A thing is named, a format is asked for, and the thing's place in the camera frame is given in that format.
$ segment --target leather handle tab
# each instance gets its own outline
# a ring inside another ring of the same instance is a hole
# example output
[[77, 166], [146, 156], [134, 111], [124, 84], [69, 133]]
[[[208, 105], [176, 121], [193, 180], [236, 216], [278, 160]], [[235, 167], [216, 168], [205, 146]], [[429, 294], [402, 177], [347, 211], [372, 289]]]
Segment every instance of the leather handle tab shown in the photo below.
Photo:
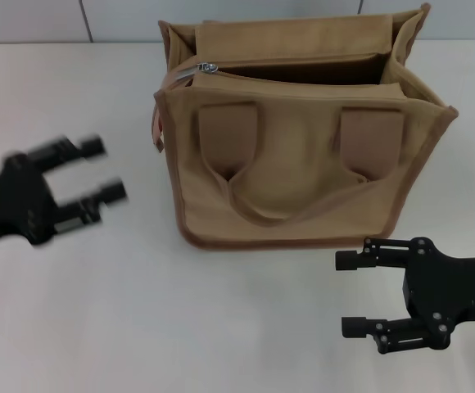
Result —
[[387, 177], [400, 159], [404, 115], [380, 109], [345, 109], [341, 116], [343, 165], [369, 180]]
[[274, 227], [323, 214], [367, 192], [376, 183], [354, 186], [332, 196], [323, 196], [304, 210], [285, 218], [272, 218], [254, 211], [236, 195], [234, 184], [247, 172], [256, 154], [258, 112], [254, 104], [204, 106], [199, 110], [201, 158], [217, 180], [232, 209], [246, 221]]
[[201, 155], [227, 182], [254, 159], [257, 107], [254, 104], [204, 106], [199, 110]]

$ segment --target tile grout line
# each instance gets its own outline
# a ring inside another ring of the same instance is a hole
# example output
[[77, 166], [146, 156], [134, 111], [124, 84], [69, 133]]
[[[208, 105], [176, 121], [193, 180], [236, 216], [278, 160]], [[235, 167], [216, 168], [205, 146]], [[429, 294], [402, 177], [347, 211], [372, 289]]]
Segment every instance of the tile grout line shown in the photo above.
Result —
[[84, 10], [83, 0], [79, 0], [79, 6], [81, 7], [81, 15], [83, 16], [84, 25], [87, 28], [88, 39], [93, 43], [92, 31], [90, 31], [90, 25], [88, 24], [87, 13]]

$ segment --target zipper pull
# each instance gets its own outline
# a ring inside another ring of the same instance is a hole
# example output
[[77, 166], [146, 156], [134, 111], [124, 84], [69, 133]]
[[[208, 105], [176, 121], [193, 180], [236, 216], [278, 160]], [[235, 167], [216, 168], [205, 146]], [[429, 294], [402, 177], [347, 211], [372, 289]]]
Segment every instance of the zipper pull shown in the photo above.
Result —
[[218, 66], [214, 63], [198, 63], [194, 67], [181, 70], [177, 73], [175, 80], [181, 80], [196, 74], [196, 71], [203, 72], [205, 74], [214, 74], [217, 72]]

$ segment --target bag opening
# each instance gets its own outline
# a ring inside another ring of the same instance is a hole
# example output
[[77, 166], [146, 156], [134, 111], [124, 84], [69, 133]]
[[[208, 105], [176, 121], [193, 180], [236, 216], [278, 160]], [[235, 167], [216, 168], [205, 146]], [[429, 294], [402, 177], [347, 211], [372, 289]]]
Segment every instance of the bag opening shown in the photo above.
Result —
[[296, 84], [380, 84], [388, 55], [373, 54], [319, 63], [225, 66], [229, 74]]

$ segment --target bag flap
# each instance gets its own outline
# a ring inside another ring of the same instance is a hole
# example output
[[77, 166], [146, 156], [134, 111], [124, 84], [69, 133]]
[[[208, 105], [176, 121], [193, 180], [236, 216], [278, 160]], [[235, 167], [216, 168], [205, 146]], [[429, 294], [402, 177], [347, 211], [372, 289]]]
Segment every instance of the bag flap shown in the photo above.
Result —
[[200, 60], [210, 62], [385, 54], [392, 15], [203, 24], [196, 42]]

